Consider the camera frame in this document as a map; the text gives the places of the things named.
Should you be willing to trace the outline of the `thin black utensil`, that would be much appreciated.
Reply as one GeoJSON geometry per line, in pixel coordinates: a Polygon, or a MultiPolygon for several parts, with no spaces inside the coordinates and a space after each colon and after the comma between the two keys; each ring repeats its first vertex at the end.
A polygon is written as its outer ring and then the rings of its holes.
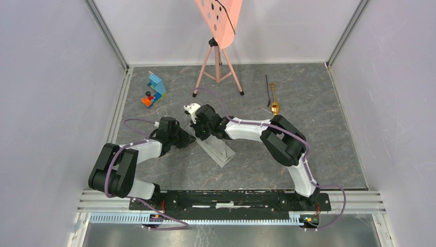
{"type": "Polygon", "coordinates": [[[269,92],[270,84],[269,84],[269,82],[268,82],[268,76],[267,76],[267,74],[265,74],[265,82],[266,82],[267,96],[268,96],[267,107],[270,107],[270,105],[271,105],[271,96],[270,96],[270,92],[269,92]]]}

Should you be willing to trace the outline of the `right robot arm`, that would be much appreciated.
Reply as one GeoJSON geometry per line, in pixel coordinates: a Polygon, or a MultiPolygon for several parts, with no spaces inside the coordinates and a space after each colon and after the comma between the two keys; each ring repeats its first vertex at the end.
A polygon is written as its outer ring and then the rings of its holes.
{"type": "Polygon", "coordinates": [[[305,136],[286,118],[276,115],[267,120],[244,120],[232,116],[221,117],[206,104],[184,106],[191,117],[191,127],[200,140],[209,136],[217,139],[246,139],[262,142],[275,161],[287,167],[299,196],[314,203],[320,189],[307,164],[308,144],[305,136]]]}

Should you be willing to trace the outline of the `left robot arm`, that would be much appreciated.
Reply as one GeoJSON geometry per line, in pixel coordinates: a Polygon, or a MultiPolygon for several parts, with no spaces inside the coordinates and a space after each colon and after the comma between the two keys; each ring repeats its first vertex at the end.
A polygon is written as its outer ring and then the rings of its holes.
{"type": "Polygon", "coordinates": [[[137,165],[164,156],[172,147],[183,149],[193,143],[195,137],[182,129],[173,117],[162,117],[154,125],[156,128],[144,140],[126,145],[104,144],[88,178],[89,188],[109,198],[150,200],[157,197],[160,186],[137,178],[137,165]]]}

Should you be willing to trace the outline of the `grey cloth napkin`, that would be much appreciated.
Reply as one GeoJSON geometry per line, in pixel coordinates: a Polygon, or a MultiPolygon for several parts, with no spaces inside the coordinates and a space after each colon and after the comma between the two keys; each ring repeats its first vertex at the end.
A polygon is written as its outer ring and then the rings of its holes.
{"type": "MultiPolygon", "coordinates": [[[[186,126],[185,131],[195,137],[194,129],[186,126]]],[[[232,150],[223,140],[211,135],[205,140],[195,137],[195,141],[209,155],[209,157],[221,168],[226,166],[235,156],[236,152],[232,150]]]]}

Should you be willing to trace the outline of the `gold spoon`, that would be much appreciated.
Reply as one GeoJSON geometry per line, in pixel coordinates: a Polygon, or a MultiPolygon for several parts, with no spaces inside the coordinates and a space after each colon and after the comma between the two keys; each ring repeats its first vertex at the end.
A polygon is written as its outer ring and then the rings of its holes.
{"type": "Polygon", "coordinates": [[[278,115],[280,112],[280,104],[278,103],[276,98],[275,84],[273,82],[270,83],[270,88],[273,95],[273,101],[271,103],[271,111],[274,115],[278,115]]]}

